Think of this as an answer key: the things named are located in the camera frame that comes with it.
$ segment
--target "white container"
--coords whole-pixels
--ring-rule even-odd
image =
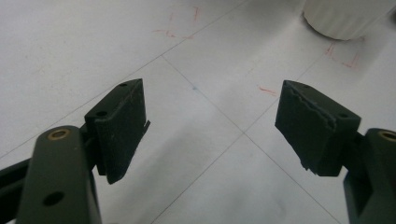
[[[396,0],[306,0],[304,16],[318,32],[334,39],[365,35],[396,6]]]

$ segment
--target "screw hole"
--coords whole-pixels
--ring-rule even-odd
[[[388,141],[396,142],[396,133],[382,131],[379,133],[379,135],[381,135],[383,138],[387,139]]]
[[[50,133],[48,139],[51,141],[56,141],[59,139],[66,138],[66,136],[69,134],[70,134],[70,130],[68,129],[58,129]]]
[[[107,112],[106,111],[97,112],[96,115],[99,117],[103,117],[107,115]]]
[[[348,118],[348,115],[347,115],[347,114],[339,114],[338,116],[340,116],[340,117],[343,118],[343,119]]]
[[[44,199],[43,204],[46,206],[53,206],[59,203],[64,198],[64,193],[60,191],[53,192]]]

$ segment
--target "white cup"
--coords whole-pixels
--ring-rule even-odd
[[[334,39],[355,39],[396,6],[396,0],[306,0],[304,16],[318,32]]]

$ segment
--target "white tile floor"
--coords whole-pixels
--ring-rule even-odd
[[[348,223],[342,181],[275,128],[284,79],[396,130],[396,24],[332,41],[303,0],[2,1],[0,168],[142,77],[152,124],[127,175],[96,177],[104,223]]]

